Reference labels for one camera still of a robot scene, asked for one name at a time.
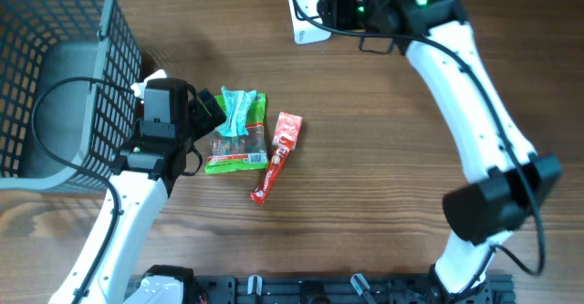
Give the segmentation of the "teal snack packet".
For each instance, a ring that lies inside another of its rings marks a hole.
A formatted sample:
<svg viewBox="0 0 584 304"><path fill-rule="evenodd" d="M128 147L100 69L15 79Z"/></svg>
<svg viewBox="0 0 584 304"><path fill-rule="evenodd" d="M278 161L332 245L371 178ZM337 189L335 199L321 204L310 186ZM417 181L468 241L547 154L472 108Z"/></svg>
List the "teal snack packet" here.
<svg viewBox="0 0 584 304"><path fill-rule="evenodd" d="M238 137L248 135L246 129L247 114L256 99L255 90L229 90L221 88L226 120L218 126L217 131L224 137Z"/></svg>

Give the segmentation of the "green candy bag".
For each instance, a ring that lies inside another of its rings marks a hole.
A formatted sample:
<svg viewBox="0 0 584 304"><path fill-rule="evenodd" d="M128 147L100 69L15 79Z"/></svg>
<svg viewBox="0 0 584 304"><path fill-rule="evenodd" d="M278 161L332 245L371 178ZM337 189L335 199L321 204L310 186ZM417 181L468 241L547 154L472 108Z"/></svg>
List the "green candy bag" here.
<svg viewBox="0 0 584 304"><path fill-rule="evenodd" d="M210 153L204 167L206 174L261 170L268 166L265 141L266 94L259 92L247 113L247 135L224 137L210 134Z"/></svg>

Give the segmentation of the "red white tissue packet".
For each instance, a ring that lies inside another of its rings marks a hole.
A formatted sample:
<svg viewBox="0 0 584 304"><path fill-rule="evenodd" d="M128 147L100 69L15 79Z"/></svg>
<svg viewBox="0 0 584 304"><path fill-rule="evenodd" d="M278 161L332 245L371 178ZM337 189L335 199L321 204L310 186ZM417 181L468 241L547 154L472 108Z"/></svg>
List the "red white tissue packet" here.
<svg viewBox="0 0 584 304"><path fill-rule="evenodd" d="M284 144L290 150L294 150L297 146L301 125L302 118L300 116L281 111L277 118L272 144L277 146L284 139Z"/></svg>

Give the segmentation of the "red stick sachet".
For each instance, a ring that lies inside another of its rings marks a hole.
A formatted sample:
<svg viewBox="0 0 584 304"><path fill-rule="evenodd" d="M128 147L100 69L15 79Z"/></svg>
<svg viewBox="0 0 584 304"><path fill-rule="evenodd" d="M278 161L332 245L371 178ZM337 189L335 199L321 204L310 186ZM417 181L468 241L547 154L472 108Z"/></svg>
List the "red stick sachet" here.
<svg viewBox="0 0 584 304"><path fill-rule="evenodd" d="M294 144L294 141L286 135L283 135L278 139L276 150L270 159L263 181L250 194L251 199L256 204L263 205L266 202L276 178L284 166L287 156L294 148Z"/></svg>

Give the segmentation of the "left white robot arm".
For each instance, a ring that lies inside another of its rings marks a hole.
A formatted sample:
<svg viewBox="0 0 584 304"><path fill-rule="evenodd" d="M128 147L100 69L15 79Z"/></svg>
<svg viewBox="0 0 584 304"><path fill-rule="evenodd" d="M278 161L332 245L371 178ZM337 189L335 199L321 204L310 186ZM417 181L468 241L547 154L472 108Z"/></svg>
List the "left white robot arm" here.
<svg viewBox="0 0 584 304"><path fill-rule="evenodd" d="M115 153L98 218L53 303L121 303L151 226L177 179L189 175L197 140L224 123L208 89L182 79L134 83L143 116Z"/></svg>

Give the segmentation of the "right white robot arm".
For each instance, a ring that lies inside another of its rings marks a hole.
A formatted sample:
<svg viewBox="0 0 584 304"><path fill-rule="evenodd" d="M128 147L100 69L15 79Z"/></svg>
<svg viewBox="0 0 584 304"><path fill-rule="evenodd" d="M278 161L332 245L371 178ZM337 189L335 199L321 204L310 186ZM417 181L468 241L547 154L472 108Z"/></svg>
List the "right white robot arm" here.
<svg viewBox="0 0 584 304"><path fill-rule="evenodd" d="M515 125L478 53L462 0L318 0L330 32L387 38L427 85L454 138L466 185L446 194L451 235L433 265L434 300L476 294L495 255L527 219L537 232L539 275L546 264L541 208L562 174Z"/></svg>

